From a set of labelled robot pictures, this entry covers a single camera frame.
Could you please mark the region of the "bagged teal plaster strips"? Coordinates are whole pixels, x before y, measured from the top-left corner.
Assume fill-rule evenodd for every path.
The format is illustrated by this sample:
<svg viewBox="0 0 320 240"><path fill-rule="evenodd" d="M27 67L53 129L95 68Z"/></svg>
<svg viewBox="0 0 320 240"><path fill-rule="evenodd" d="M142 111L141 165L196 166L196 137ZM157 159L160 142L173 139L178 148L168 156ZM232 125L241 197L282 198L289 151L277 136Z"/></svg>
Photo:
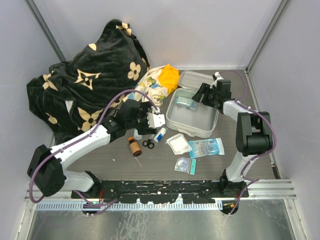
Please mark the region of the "bagged teal plaster strips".
<svg viewBox="0 0 320 240"><path fill-rule="evenodd" d="M178 97L176 98L176 100L175 100L175 104L178 105L178 106L180 106L180 107L184 107L184 108L185 108L185 106L186 106L188 103L192 102L192 101L193 101L193 100L190 99L190 98L178 96Z"/></svg>

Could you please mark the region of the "grey medicine kit case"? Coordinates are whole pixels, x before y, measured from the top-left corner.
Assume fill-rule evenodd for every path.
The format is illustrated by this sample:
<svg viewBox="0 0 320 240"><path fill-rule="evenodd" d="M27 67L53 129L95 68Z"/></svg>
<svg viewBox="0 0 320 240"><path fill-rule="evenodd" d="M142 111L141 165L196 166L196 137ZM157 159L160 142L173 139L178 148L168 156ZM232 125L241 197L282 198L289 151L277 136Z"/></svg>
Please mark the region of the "grey medicine kit case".
<svg viewBox="0 0 320 240"><path fill-rule="evenodd" d="M211 75L190 70L185 70L180 74L179 88L172 93L165 114L165 123L168 128L190 137L205 139L212 135L219 116L217 109L196 103L196 109L190 110L176 104L179 97L191 99L203 83L211 85L214 79Z"/></svg>

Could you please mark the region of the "white bottle green label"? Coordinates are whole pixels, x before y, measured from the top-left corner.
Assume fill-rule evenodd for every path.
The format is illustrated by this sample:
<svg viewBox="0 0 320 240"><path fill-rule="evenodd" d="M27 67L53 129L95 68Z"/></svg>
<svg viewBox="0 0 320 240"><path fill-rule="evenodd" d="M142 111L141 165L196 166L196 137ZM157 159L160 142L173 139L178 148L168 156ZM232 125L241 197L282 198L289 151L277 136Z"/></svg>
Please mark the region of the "white bottle green label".
<svg viewBox="0 0 320 240"><path fill-rule="evenodd" d="M142 137L142 135L140 135L140 134L138 133L138 130L135 129L134 132L133 132L133 138L134 138L136 141L139 141L139 140L141 140L143 137Z"/></svg>

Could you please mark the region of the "white gauze pad packet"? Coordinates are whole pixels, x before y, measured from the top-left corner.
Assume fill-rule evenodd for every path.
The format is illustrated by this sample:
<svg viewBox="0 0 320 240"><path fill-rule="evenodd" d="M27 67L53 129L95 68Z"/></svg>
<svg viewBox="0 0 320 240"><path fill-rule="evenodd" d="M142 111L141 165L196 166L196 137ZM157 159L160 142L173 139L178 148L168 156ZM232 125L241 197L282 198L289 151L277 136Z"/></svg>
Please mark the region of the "white gauze pad packet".
<svg viewBox="0 0 320 240"><path fill-rule="evenodd" d="M192 150L191 145L182 133L178 133L166 140L175 155L182 155Z"/></svg>

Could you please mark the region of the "bagged blue white packets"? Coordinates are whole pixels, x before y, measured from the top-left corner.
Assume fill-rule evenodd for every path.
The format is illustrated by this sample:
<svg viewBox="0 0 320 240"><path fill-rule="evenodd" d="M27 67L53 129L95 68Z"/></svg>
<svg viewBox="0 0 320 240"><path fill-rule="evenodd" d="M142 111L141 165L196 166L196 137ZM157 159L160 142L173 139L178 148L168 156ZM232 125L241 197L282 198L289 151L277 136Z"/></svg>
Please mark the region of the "bagged blue white packets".
<svg viewBox="0 0 320 240"><path fill-rule="evenodd" d="M196 101L191 101L186 104L185 108L190 110L190 111L196 111L199 106L199 103Z"/></svg>

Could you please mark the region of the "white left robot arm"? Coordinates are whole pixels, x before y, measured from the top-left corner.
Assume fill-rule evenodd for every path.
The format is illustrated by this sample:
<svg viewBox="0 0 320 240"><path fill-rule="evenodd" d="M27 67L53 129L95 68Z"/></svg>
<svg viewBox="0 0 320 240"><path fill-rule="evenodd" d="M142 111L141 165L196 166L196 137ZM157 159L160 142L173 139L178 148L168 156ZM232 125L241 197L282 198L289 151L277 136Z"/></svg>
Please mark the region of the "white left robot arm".
<svg viewBox="0 0 320 240"><path fill-rule="evenodd" d="M95 198L101 191L101 182L90 171L75 172L68 167L91 151L123 137L128 130L136 129L140 135L152 135L165 124L160 110L152 112L150 102L129 99L112 115L102 118L90 130L50 148L37 147L27 175L44 197L63 191L78 191Z"/></svg>

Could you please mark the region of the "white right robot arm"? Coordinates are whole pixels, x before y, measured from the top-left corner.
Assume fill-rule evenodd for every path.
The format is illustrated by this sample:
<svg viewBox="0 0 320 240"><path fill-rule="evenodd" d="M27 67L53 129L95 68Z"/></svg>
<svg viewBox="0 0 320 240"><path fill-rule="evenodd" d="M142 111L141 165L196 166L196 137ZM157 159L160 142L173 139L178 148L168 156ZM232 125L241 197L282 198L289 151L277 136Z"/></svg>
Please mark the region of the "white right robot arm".
<svg viewBox="0 0 320 240"><path fill-rule="evenodd" d="M260 157L276 147L276 135L267 111L257 111L231 98L231 81L216 80L212 85L202 83L192 97L197 103L212 107L236 122L235 146L237 152L219 178L217 190L225 197L244 191L247 172Z"/></svg>

